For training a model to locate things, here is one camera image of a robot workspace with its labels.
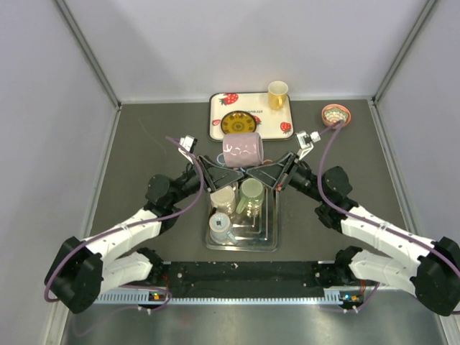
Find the green mug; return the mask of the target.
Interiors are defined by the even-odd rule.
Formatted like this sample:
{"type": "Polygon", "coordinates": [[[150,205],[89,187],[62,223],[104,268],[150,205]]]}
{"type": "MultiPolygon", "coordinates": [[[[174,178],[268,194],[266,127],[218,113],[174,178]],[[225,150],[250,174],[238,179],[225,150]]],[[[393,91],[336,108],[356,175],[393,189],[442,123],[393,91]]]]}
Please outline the green mug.
{"type": "Polygon", "coordinates": [[[239,202],[236,207],[238,214],[246,213],[255,216],[263,204],[265,198],[265,187],[254,178],[244,180],[239,189],[239,202]]]}

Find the purple mug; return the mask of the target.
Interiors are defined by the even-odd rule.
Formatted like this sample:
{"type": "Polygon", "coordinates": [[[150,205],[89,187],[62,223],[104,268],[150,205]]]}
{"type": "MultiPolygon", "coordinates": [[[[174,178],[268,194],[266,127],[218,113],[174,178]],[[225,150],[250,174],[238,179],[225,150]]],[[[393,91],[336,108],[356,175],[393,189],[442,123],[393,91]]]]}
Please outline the purple mug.
{"type": "Polygon", "coordinates": [[[262,138],[257,132],[226,134],[222,153],[226,166],[230,168],[261,165],[264,160],[262,138]]]}

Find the light blue white mug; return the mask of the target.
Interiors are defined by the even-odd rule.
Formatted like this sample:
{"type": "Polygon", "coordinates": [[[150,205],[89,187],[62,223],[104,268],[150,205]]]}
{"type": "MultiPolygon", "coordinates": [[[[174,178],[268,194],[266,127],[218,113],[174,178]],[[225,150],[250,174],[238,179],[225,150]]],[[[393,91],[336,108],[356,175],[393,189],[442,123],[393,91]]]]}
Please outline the light blue white mug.
{"type": "Polygon", "coordinates": [[[211,238],[218,244],[237,244],[233,234],[233,224],[229,216],[222,212],[213,214],[208,222],[211,238]]]}

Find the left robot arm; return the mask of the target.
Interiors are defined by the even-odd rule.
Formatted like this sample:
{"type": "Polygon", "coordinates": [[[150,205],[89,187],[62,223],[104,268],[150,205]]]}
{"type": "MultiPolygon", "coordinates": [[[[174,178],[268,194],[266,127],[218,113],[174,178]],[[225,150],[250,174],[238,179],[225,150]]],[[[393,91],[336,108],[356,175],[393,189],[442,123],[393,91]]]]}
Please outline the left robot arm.
{"type": "Polygon", "coordinates": [[[219,166],[207,156],[192,157],[176,179],[157,174],[147,184],[147,202],[120,224],[84,240],[72,236],[61,245],[45,276],[45,300],[62,302],[74,314],[87,309],[103,292],[114,286],[108,269],[118,264],[127,270],[125,253],[164,234],[194,205],[177,208],[189,196],[216,192],[243,180],[240,169],[219,166]]]}

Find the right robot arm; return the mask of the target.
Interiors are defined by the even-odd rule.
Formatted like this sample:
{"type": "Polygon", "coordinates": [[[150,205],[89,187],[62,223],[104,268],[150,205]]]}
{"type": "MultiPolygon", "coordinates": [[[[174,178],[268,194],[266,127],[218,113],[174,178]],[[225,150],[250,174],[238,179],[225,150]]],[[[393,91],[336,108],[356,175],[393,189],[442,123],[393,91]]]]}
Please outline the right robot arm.
{"type": "Polygon", "coordinates": [[[335,273],[343,284],[373,280],[409,293],[440,316],[459,314],[459,245],[454,240],[417,236],[376,217],[348,197],[352,186],[339,166],[313,173],[289,153],[249,168],[247,175],[275,190],[290,186],[320,202],[315,212],[324,226],[378,251],[351,247],[339,252],[335,273]]]}

